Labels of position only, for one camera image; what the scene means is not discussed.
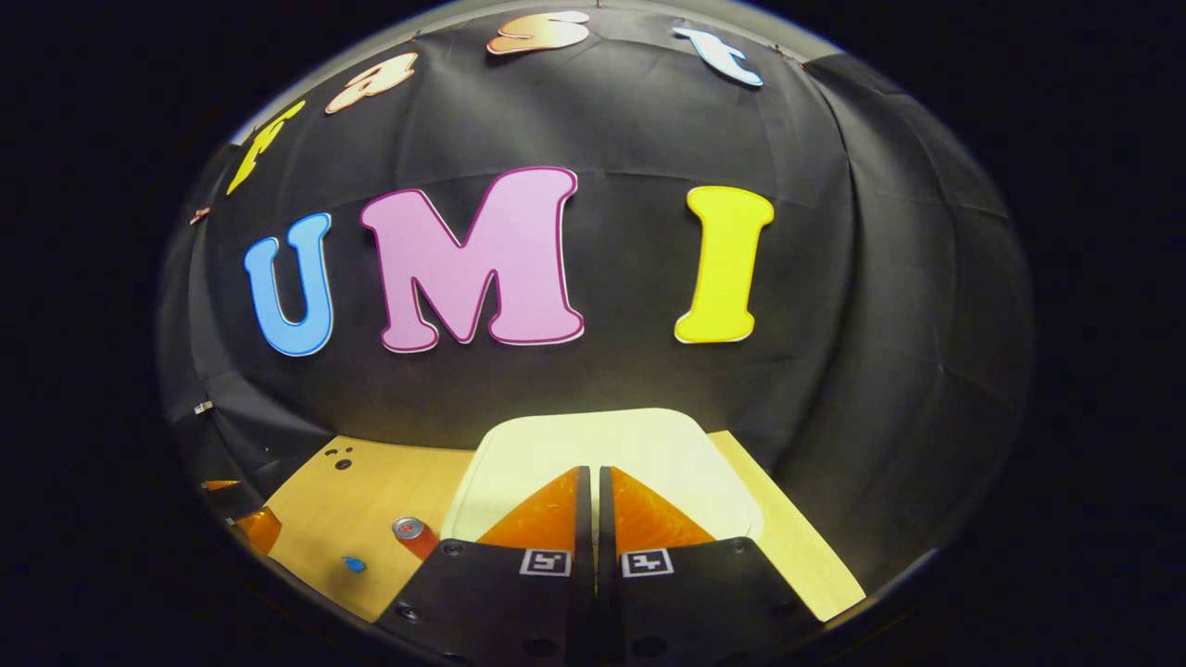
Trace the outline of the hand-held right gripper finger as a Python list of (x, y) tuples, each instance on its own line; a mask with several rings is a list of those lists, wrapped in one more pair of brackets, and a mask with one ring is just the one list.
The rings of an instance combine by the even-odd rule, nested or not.
[(512, 513), (518, 529), (442, 539), (376, 621), (446, 666), (572, 666), (594, 602), (589, 468)]
[(766, 666), (823, 630), (750, 536), (714, 539), (631, 474), (599, 472), (598, 649), (612, 666)]

